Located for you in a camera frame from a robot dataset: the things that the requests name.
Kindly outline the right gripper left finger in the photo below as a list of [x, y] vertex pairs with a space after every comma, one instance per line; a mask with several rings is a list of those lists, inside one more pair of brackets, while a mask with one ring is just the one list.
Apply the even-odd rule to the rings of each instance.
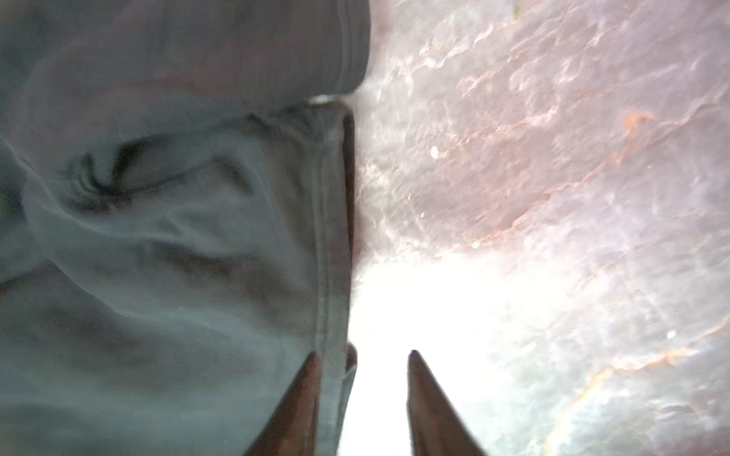
[[316, 453], [321, 378], [321, 358], [317, 353], [310, 353], [245, 456], [311, 456]]

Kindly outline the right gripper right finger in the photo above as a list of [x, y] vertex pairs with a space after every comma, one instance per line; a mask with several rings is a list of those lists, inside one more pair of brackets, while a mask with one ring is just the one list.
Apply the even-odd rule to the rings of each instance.
[[470, 435], [421, 353], [408, 357], [407, 412], [415, 456], [486, 456]]

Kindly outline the black shorts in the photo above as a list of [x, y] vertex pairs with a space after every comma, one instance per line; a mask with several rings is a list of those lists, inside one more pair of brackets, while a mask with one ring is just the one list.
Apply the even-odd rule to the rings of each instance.
[[1, 451], [338, 450], [366, 1], [1, 5]]

